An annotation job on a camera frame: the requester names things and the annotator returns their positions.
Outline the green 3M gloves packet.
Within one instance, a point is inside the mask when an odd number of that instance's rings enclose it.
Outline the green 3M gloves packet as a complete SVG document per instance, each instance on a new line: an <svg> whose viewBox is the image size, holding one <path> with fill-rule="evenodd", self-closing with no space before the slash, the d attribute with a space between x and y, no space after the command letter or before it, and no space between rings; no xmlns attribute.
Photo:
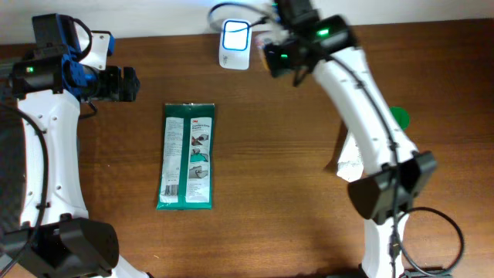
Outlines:
<svg viewBox="0 0 494 278"><path fill-rule="evenodd" d="M158 211L212 208L213 103L167 104Z"/></svg>

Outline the white cream tube gold cap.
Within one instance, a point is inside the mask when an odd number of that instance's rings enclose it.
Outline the white cream tube gold cap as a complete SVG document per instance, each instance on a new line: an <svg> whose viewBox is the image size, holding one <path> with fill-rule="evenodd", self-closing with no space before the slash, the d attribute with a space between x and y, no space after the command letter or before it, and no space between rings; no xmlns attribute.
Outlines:
<svg viewBox="0 0 494 278"><path fill-rule="evenodd" d="M364 163L354 135L347 133L343 148L337 161L337 176L353 182L362 177Z"/></svg>

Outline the green capped bottle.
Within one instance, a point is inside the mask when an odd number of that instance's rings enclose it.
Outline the green capped bottle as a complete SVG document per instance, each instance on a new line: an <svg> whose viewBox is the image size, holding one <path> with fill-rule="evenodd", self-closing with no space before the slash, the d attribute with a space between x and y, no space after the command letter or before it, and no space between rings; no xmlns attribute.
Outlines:
<svg viewBox="0 0 494 278"><path fill-rule="evenodd" d="M406 130L411 122L409 113L402 107L391 107L390 111L402 130Z"/></svg>

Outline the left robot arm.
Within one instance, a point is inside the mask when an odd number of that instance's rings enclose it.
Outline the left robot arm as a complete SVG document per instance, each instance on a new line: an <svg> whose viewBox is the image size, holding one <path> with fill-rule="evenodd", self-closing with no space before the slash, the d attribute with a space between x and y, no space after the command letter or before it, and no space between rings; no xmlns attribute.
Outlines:
<svg viewBox="0 0 494 278"><path fill-rule="evenodd" d="M83 104L135 101L136 71L107 64L108 31L57 13L32 27L36 47L1 64L1 253L37 277L142 277L89 217L77 138Z"/></svg>

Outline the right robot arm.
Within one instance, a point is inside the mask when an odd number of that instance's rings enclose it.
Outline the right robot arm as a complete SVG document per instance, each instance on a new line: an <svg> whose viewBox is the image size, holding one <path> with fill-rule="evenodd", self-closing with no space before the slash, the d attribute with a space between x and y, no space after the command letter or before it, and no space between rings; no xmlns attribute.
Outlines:
<svg viewBox="0 0 494 278"><path fill-rule="evenodd" d="M293 72L298 86L307 74L333 101L363 160L364 177L347 187L364 219L361 277L432 277L415 266L403 245L408 216L437 168L430 151L420 152L399 125L371 75L364 50L340 15L320 18L309 1L275 1L266 14L271 32L258 36L274 77Z"/></svg>

